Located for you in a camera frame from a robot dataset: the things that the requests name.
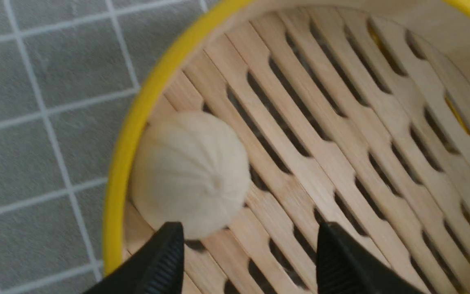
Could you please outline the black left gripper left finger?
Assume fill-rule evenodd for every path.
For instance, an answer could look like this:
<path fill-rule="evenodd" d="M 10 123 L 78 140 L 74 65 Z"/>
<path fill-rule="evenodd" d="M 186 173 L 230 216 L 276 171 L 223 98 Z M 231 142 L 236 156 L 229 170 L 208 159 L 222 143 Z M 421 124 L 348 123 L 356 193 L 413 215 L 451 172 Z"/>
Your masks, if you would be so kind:
<path fill-rule="evenodd" d="M 184 257 L 181 222 L 166 222 L 131 258 L 85 293 L 181 294 Z"/>

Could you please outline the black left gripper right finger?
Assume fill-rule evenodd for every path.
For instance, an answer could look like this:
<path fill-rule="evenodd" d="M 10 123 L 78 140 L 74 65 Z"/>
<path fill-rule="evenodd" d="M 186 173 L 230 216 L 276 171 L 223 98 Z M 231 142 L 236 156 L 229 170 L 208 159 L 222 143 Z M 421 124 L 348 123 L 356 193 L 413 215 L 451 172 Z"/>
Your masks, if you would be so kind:
<path fill-rule="evenodd" d="M 321 222 L 317 238 L 319 294 L 421 294 L 380 262 L 341 225 Z"/>

